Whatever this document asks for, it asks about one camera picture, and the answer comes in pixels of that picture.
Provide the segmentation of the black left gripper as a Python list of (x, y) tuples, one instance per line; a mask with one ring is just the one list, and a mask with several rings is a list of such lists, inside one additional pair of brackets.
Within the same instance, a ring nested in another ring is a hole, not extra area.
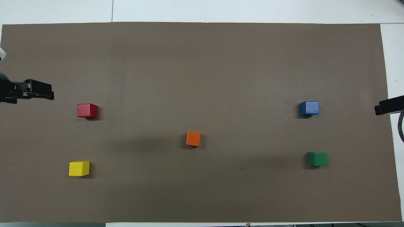
[[(7, 97), (9, 92), (11, 92), (11, 98)], [(4, 73), (0, 72), (0, 102), (17, 104), (17, 99), (54, 100), (52, 85), (34, 79), (12, 83)]]

